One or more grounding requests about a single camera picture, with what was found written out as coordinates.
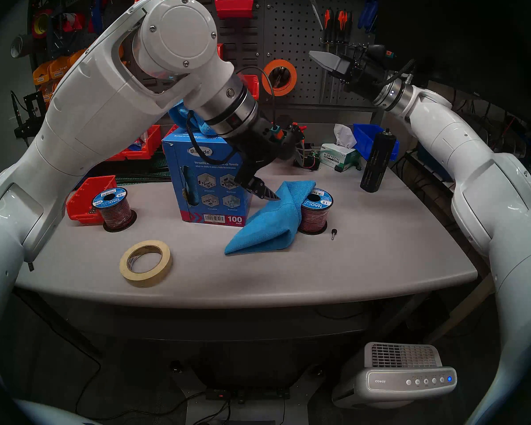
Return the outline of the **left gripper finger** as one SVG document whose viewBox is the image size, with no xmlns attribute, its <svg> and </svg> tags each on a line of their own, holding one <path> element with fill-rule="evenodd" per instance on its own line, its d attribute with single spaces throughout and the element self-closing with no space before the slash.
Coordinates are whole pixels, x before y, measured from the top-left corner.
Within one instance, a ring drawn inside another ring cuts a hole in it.
<svg viewBox="0 0 531 425">
<path fill-rule="evenodd" d="M 247 191 L 254 196 L 266 201 L 279 201 L 280 197 L 270 190 L 261 178 L 253 176 L 247 184 Z"/>
</svg>

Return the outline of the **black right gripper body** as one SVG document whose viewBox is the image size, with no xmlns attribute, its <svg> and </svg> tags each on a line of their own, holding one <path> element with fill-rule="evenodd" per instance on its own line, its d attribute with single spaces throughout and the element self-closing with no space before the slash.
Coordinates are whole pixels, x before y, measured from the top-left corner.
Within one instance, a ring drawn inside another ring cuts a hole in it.
<svg viewBox="0 0 531 425">
<path fill-rule="evenodd" d="M 349 61 L 346 93 L 355 93 L 360 97 L 378 97 L 383 89 L 382 82 L 391 78 L 392 72 L 368 57 L 355 60 L 346 56 L 346 59 Z"/>
</svg>

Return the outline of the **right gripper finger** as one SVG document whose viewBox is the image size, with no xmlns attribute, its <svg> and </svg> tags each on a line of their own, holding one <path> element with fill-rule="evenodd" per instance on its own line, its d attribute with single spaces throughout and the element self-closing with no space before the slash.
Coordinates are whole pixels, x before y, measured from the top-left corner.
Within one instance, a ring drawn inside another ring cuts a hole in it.
<svg viewBox="0 0 531 425">
<path fill-rule="evenodd" d="M 309 51 L 310 59 L 335 78 L 346 78 L 352 59 L 346 55 L 337 56 L 325 51 Z"/>
</svg>

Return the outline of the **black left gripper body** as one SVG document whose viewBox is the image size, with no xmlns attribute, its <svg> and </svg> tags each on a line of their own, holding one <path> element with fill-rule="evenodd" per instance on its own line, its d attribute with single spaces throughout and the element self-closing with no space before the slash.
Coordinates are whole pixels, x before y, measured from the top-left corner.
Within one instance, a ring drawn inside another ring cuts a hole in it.
<svg viewBox="0 0 531 425">
<path fill-rule="evenodd" d="M 234 181 L 247 189 L 259 169 L 275 159 L 288 160 L 293 156 L 293 120 L 281 118 L 281 126 L 275 126 L 266 118 L 255 118 L 232 137 L 232 148 L 242 159 Z"/>
</svg>

